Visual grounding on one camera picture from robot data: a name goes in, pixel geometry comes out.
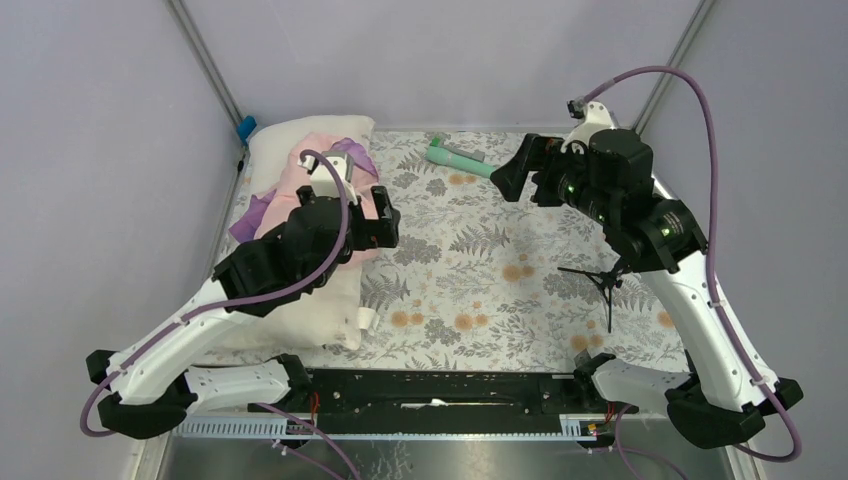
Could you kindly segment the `white pillow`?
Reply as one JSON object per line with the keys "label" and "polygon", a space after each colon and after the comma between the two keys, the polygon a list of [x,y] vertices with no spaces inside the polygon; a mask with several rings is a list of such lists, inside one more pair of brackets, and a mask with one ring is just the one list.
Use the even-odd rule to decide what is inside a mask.
{"label": "white pillow", "polygon": [[[311,132],[348,137],[363,142],[367,150],[375,122],[363,115],[319,115],[267,126],[250,139],[252,171],[245,180],[244,197],[234,222],[247,210],[250,197],[267,190],[287,162],[288,152]],[[231,247],[238,243],[228,234]],[[340,265],[324,287],[282,305],[266,317],[242,326],[224,337],[218,352],[238,350],[311,348],[324,345],[356,350],[368,324],[359,319],[361,278],[364,263],[377,252],[356,252]]]}

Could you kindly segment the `pink purple pillowcase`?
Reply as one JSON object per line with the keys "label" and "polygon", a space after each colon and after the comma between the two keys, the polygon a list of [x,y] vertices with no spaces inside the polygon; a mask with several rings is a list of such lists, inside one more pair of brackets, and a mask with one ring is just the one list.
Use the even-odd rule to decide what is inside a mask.
{"label": "pink purple pillowcase", "polygon": [[253,194],[246,212],[229,227],[229,234],[236,243],[241,244],[262,236],[272,227],[287,220],[292,210],[300,205],[296,190],[310,183],[307,170],[298,165],[299,153],[305,149],[350,154],[354,160],[350,183],[361,199],[365,217],[377,217],[371,188],[379,184],[379,174],[364,143],[348,137],[311,132],[291,147],[287,162],[271,187]]}

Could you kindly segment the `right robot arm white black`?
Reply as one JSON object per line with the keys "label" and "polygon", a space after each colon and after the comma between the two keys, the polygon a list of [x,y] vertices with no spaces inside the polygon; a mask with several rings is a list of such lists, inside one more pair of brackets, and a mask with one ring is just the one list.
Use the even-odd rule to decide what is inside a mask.
{"label": "right robot arm white black", "polygon": [[586,140],[527,134],[516,154],[491,174],[505,200],[527,182],[532,202],[569,206],[598,223],[618,255],[613,269],[594,274],[598,288],[618,287],[638,274],[674,321],[690,369],[667,372],[600,354],[576,370],[575,402],[597,412],[609,402],[665,415],[691,444],[712,449],[748,441],[768,415],[803,396],[792,379],[762,361],[707,272],[708,241],[681,201],[654,189],[653,152],[639,135],[606,129]]}

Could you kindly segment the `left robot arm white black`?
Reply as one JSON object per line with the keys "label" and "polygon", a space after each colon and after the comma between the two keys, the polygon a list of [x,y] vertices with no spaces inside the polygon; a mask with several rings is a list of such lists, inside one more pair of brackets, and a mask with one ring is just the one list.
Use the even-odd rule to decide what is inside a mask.
{"label": "left robot arm white black", "polygon": [[298,189],[288,221],[238,246],[175,314],[122,351],[96,350],[86,367],[95,391],[80,415],[90,437],[150,439],[201,411],[247,404],[304,407],[310,380],[302,363],[282,355],[246,367],[198,367],[197,358],[236,329],[325,287],[356,251],[394,248],[400,213],[383,186],[370,190],[377,216],[357,200]]}

